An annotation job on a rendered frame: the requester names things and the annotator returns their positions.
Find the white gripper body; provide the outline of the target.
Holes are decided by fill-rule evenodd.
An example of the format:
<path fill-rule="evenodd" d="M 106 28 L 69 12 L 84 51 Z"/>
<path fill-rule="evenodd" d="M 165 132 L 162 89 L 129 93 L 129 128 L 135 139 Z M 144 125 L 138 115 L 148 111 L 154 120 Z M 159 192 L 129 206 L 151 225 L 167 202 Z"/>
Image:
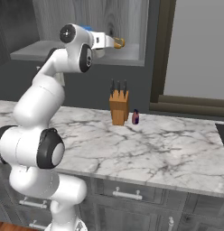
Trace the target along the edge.
<path fill-rule="evenodd" d="M 106 45 L 105 45 L 106 48 L 114 48 L 115 47 L 115 40 L 110 37 L 110 36 L 106 36 Z"/>

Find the open grey wooden cabinet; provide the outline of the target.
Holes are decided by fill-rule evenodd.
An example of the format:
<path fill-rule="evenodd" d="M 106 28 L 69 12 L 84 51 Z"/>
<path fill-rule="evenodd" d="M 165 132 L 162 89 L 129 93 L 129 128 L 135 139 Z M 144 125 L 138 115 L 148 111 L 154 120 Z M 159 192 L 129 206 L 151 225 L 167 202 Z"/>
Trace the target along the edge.
<path fill-rule="evenodd" d="M 50 49 L 62 46 L 62 26 L 75 23 L 125 40 L 122 49 L 105 49 L 96 64 L 145 64 L 149 0 L 33 0 L 33 9 L 40 40 L 13 52 L 14 60 L 45 60 Z"/>

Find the purple shaker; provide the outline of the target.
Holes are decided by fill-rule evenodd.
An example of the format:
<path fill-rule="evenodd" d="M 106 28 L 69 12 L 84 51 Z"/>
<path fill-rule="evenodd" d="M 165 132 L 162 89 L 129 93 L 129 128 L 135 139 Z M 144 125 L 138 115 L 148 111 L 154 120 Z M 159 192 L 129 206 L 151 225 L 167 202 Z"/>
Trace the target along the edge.
<path fill-rule="evenodd" d="M 139 111 L 137 109 L 134 109 L 133 115 L 132 115 L 132 124 L 138 125 L 139 123 Z"/>

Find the orange brown bottle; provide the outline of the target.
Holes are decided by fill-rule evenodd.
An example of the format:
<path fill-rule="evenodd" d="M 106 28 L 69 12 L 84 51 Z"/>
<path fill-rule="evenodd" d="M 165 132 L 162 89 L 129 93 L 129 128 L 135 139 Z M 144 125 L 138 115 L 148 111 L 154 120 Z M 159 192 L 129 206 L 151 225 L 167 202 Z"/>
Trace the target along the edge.
<path fill-rule="evenodd" d="M 114 48 L 121 49 L 125 46 L 125 40 L 123 38 L 114 37 Z"/>

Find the wooden knife block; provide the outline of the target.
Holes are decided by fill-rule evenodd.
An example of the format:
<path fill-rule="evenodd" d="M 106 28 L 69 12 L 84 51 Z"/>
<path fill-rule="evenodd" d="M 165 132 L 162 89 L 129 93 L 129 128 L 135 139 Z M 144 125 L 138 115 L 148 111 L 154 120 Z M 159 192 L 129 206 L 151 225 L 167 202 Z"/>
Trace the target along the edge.
<path fill-rule="evenodd" d="M 129 116 L 129 92 L 115 90 L 110 95 L 109 105 L 113 125 L 124 125 Z"/>

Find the black hob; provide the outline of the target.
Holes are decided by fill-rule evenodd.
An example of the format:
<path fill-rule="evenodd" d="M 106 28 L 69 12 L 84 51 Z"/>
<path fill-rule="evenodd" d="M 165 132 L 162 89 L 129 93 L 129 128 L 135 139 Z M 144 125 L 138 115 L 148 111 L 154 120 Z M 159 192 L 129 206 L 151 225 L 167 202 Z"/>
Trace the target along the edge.
<path fill-rule="evenodd" d="M 216 128 L 218 130 L 219 137 L 220 137 L 222 144 L 224 146 L 224 125 L 223 124 L 216 124 Z"/>

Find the grey drawer front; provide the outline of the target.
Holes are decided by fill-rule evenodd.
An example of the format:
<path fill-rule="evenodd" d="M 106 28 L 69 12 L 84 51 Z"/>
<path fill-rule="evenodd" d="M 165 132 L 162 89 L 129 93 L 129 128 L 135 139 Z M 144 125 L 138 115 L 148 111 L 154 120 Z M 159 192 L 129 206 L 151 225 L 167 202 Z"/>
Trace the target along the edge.
<path fill-rule="evenodd" d="M 140 190 L 140 194 L 143 196 L 143 199 L 139 201 L 154 204 L 162 203 L 162 189 L 114 180 L 98 180 L 99 194 L 113 196 L 112 192 L 116 190 L 116 187 L 119 187 L 122 192 L 127 192 L 131 194 L 135 194 L 137 190 Z"/>

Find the grey cupboard door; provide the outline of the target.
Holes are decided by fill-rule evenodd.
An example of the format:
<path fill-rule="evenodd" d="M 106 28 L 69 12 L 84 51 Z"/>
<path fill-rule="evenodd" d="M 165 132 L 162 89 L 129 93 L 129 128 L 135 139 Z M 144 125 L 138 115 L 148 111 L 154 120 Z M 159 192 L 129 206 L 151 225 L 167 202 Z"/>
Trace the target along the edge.
<path fill-rule="evenodd" d="M 180 212 L 152 209 L 146 214 L 125 208 L 98 207 L 97 231 L 168 231 L 169 217 L 173 217 L 172 231 L 177 231 Z"/>

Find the dark brown window frame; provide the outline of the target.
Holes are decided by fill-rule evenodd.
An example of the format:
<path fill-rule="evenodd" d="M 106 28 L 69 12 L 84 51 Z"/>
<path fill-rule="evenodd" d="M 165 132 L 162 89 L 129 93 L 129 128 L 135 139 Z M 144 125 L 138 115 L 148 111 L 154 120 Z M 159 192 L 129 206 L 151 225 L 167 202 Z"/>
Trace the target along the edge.
<path fill-rule="evenodd" d="M 224 117 L 224 99 L 166 96 L 164 91 L 177 0 L 160 0 L 150 96 L 151 111 Z"/>

